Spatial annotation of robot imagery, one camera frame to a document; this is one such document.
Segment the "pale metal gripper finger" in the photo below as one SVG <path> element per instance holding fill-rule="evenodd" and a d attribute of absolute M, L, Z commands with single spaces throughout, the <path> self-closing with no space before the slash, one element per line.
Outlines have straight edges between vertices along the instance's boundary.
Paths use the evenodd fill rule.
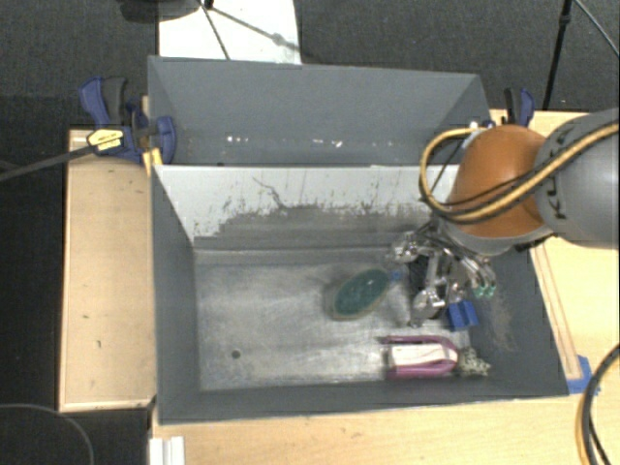
<path fill-rule="evenodd" d="M 410 325 L 422 326 L 427 320 L 436 317 L 445 307 L 445 300 L 436 289 L 423 289 L 416 293 L 411 301 Z"/>
<path fill-rule="evenodd" d="M 403 233 L 390 247 L 390 259 L 395 263 L 412 263 L 423 251 L 424 239 L 415 233 Z"/>

